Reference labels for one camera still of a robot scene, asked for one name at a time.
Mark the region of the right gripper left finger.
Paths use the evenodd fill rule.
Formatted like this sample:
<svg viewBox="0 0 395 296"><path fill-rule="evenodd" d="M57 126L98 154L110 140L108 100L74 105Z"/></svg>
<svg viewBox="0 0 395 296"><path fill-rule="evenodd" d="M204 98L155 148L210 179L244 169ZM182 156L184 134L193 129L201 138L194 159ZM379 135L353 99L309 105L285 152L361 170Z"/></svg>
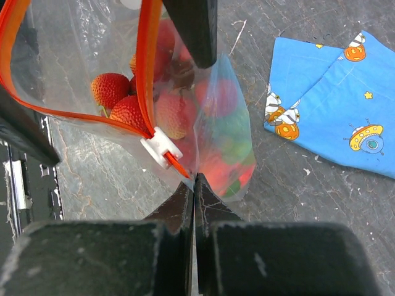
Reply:
<svg viewBox="0 0 395 296"><path fill-rule="evenodd" d="M2 295L190 295L193 192L137 221L35 223L1 271Z"/></svg>

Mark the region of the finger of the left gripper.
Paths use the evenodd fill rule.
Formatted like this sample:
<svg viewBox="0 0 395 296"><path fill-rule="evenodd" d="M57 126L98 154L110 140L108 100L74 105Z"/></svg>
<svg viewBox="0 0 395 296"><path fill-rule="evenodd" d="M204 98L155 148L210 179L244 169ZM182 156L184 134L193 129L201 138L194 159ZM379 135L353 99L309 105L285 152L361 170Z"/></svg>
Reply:
<svg viewBox="0 0 395 296"><path fill-rule="evenodd" d="M217 61L217 0L163 0L175 28L199 68Z"/></svg>
<svg viewBox="0 0 395 296"><path fill-rule="evenodd" d="M60 162L49 139L4 87L1 87L1 139L46 166L54 167Z"/></svg>

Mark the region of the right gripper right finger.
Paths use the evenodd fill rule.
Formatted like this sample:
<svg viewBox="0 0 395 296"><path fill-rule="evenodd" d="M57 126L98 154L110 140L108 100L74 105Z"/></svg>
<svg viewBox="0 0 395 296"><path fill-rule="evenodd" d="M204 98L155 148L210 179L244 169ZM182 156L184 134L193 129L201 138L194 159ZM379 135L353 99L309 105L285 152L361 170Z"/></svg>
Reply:
<svg viewBox="0 0 395 296"><path fill-rule="evenodd" d="M202 295L379 295L365 250L345 225L247 222L198 174L194 187Z"/></svg>

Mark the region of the red berry cluster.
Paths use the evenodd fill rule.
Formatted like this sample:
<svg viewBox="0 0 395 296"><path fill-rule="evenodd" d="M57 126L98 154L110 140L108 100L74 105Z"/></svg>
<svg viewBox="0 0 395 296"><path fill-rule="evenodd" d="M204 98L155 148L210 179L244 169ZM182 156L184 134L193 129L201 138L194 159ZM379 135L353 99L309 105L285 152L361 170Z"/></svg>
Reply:
<svg viewBox="0 0 395 296"><path fill-rule="evenodd" d="M216 120L240 105L228 59L219 57L212 68L199 69L169 18L159 22L152 83L137 71L139 61L137 55L129 61L131 78L106 72L92 80L91 92L102 116L143 134L157 126L179 140L192 132L198 116Z"/></svg>

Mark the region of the clear zip bag orange zipper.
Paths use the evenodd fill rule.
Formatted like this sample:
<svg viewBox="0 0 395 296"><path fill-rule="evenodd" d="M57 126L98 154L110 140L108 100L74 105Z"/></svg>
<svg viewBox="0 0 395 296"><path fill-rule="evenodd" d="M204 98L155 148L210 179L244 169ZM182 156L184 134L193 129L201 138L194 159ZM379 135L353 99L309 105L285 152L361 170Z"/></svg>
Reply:
<svg viewBox="0 0 395 296"><path fill-rule="evenodd" d="M238 200L256 160L217 16L216 1L5 1L1 86L120 144L169 184L202 173Z"/></svg>

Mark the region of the green grapes bunch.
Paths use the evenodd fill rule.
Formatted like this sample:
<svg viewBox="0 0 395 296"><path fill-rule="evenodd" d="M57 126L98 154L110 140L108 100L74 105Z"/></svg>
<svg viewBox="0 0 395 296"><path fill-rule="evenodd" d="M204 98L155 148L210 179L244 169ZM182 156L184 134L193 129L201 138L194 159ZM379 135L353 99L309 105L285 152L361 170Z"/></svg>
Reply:
<svg viewBox="0 0 395 296"><path fill-rule="evenodd" d="M221 191L220 196L232 197L246 188L256 165L248 112L239 111L217 118L213 136L222 160L227 165L225 169L227 188Z"/></svg>

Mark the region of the blue cartoon print cloth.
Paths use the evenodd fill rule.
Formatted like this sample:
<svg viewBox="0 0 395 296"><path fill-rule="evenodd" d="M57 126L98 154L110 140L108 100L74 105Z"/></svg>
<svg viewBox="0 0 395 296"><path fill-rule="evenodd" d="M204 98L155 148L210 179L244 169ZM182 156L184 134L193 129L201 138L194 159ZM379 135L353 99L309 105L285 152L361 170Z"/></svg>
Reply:
<svg viewBox="0 0 395 296"><path fill-rule="evenodd" d="M339 165L394 176L394 52L275 40L264 128Z"/></svg>

